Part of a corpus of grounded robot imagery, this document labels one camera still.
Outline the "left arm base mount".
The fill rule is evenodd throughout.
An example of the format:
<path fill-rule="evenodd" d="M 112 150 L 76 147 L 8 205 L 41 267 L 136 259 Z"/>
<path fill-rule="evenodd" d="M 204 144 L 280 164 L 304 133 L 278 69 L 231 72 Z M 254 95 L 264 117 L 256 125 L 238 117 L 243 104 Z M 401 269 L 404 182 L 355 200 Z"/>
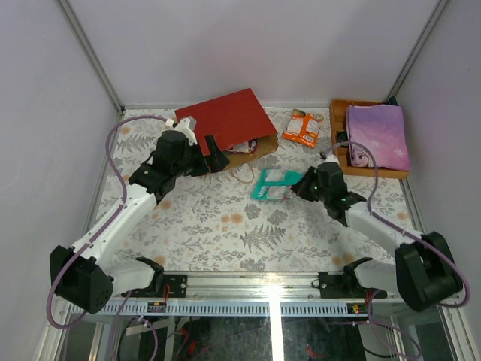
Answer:
<path fill-rule="evenodd" d="M 144 256 L 137 257 L 133 266 L 132 271 L 127 271 L 126 280 L 129 286 L 121 293 L 122 296 L 130 292 L 135 298 L 186 297 L 187 275 L 166 274 L 162 265 Z"/>

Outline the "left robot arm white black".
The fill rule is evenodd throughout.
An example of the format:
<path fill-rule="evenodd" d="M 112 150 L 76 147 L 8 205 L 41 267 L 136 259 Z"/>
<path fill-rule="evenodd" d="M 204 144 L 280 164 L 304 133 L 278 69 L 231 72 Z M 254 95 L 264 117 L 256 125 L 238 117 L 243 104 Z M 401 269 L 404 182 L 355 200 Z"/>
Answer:
<path fill-rule="evenodd" d="M 217 173 L 229 164 L 212 135 L 205 141 L 207 155 L 187 126 L 162 133 L 156 149 L 133 172 L 116 204 L 81 239 L 52 251 L 49 302 L 59 296 L 95 314 L 112 296 L 154 297 L 164 290 L 164 269 L 157 262 L 140 256 L 112 266 L 110 258 L 141 218 L 173 190 L 178 178 Z"/>

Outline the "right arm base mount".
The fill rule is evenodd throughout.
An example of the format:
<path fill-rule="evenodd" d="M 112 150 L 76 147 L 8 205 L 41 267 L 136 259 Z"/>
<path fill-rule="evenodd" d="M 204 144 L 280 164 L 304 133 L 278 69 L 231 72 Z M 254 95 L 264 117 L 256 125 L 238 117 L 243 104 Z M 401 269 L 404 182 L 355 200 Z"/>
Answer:
<path fill-rule="evenodd" d="M 318 272 L 317 279 L 311 282 L 311 287 L 320 292 L 322 299 L 360 299 L 365 301 L 376 290 L 363 287 L 355 276 L 355 269 L 361 264 L 371 261 L 363 257 L 343 267 L 342 272 Z"/>

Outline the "red brown paper bag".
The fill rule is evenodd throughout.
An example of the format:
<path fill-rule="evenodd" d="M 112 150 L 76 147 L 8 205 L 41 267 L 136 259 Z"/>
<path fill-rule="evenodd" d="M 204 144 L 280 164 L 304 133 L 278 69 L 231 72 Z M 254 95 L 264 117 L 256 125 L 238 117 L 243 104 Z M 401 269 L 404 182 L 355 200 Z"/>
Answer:
<path fill-rule="evenodd" d="M 278 149 L 278 132 L 250 88 L 179 108 L 175 114 L 178 120 L 185 117 L 196 120 L 195 135 L 204 155 L 210 153 L 204 137 L 213 136 L 218 148 L 229 159 L 226 167 L 229 171 L 245 164 L 252 165 Z M 251 140 L 256 141 L 253 153 L 227 151 Z"/>

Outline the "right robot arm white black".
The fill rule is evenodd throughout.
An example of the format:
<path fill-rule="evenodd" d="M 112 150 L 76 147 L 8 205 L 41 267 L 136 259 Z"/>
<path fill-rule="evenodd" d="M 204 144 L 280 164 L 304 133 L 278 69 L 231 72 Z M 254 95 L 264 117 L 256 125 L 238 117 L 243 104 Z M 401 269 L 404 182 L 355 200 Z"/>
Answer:
<path fill-rule="evenodd" d="M 349 191 L 336 162 L 309 168 L 292 191 L 309 202 L 323 203 L 333 220 L 375 241 L 393 256 L 392 264 L 365 257 L 345 266 L 342 284 L 348 295 L 381 290 L 399 295 L 414 311 L 424 311 L 467 290 L 440 233 L 404 229 L 376 213 L 368 199 Z"/>

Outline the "orange snack packet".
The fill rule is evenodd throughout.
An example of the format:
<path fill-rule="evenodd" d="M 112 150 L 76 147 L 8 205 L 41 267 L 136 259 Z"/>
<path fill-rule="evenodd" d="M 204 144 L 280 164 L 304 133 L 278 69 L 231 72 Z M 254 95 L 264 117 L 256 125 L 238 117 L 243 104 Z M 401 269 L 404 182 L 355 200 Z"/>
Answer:
<path fill-rule="evenodd" d="M 294 109 L 282 138 L 311 149 L 316 147 L 324 117 Z"/>

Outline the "teal snack packet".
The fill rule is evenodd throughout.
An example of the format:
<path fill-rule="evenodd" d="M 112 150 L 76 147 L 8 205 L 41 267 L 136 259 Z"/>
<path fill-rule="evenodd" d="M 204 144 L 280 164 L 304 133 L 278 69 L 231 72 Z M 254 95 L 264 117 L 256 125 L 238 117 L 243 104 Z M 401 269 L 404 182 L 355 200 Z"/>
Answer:
<path fill-rule="evenodd" d="M 251 198 L 259 201 L 280 201 L 291 198 L 291 188 L 304 176 L 303 172 L 280 168 L 262 169 L 251 192 Z"/>

